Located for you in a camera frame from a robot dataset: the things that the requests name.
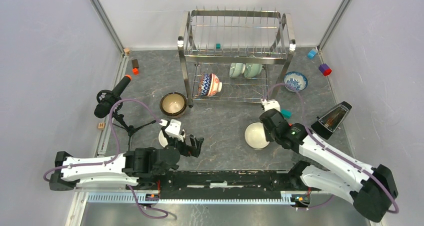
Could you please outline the teal glazed bowl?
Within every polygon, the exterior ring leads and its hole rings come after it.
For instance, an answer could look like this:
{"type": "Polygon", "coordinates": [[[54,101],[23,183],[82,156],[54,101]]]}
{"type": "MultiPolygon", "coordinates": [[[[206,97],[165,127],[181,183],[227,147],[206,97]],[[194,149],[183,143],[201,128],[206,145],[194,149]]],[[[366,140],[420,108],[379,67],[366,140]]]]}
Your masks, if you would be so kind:
{"type": "Polygon", "coordinates": [[[261,122],[250,124],[245,129],[244,138],[249,147],[255,150],[264,149],[269,145],[267,141],[264,126],[261,122]]]}

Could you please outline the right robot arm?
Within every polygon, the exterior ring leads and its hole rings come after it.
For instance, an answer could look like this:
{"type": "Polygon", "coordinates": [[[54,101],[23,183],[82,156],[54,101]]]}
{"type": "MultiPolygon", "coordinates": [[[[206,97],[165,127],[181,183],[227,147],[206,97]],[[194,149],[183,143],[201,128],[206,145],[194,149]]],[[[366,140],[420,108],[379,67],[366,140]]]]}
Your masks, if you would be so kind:
{"type": "Polygon", "coordinates": [[[373,222],[380,222],[386,213],[399,213],[396,203],[399,192],[387,166],[374,167],[344,154],[304,125],[290,125],[276,109],[263,112],[259,119],[272,141],[327,169],[309,165],[290,174],[288,181],[293,189],[307,186],[327,191],[352,204],[358,213],[373,222]]]}

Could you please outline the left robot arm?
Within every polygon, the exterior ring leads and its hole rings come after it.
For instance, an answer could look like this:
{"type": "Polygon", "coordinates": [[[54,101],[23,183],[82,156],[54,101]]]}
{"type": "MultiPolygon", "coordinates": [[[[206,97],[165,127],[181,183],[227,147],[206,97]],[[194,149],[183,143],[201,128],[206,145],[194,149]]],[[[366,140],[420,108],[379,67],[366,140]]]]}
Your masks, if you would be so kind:
{"type": "Polygon", "coordinates": [[[125,187],[152,189],[168,171],[177,170],[181,156],[199,157],[204,138],[189,135],[190,144],[159,133],[162,148],[137,148],[109,158],[75,158],[65,151],[56,154],[55,167],[44,175],[52,191],[76,187],[125,187]]]}

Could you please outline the orange bowl white inside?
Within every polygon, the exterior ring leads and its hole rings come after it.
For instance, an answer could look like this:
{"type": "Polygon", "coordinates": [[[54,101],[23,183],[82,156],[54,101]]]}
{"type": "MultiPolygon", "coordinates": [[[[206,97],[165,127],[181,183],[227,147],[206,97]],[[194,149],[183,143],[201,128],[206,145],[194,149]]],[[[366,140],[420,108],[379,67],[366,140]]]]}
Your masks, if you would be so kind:
{"type": "Polygon", "coordinates": [[[167,132],[164,129],[162,129],[158,134],[158,141],[163,148],[168,146],[169,139],[170,139],[170,136],[167,134],[167,132]]]}

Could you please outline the black patterned bowl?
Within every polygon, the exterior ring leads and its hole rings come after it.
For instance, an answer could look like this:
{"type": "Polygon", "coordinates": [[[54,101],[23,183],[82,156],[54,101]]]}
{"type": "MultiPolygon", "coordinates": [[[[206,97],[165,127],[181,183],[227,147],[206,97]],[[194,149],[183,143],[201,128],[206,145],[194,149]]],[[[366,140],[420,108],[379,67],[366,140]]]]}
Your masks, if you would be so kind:
{"type": "Polygon", "coordinates": [[[164,95],[159,103],[161,112],[171,118],[181,117],[188,107],[186,97],[178,92],[164,95]]]}

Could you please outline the stainless steel dish rack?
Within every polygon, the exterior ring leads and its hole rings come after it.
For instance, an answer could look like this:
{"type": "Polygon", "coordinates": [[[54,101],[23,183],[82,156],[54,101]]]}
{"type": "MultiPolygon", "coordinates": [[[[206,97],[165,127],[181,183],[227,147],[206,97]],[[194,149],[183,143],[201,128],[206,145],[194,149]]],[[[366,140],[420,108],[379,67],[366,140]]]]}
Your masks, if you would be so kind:
{"type": "Polygon", "coordinates": [[[263,10],[185,11],[177,38],[177,51],[188,105],[259,103],[274,99],[295,55],[297,42],[289,13],[263,10]],[[229,76],[231,63],[262,64],[254,78],[229,76]],[[202,73],[214,73],[222,89],[214,96],[199,96],[202,73]]]}

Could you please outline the blue white floral bowl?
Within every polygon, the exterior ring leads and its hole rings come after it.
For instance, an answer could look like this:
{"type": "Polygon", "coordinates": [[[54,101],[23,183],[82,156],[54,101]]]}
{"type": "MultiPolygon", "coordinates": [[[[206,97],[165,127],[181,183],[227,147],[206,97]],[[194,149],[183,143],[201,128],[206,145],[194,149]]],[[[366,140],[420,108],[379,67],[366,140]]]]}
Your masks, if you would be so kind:
{"type": "Polygon", "coordinates": [[[306,89],[309,84],[307,77],[297,71],[287,72],[283,82],[285,87],[291,92],[302,91],[306,89]]]}

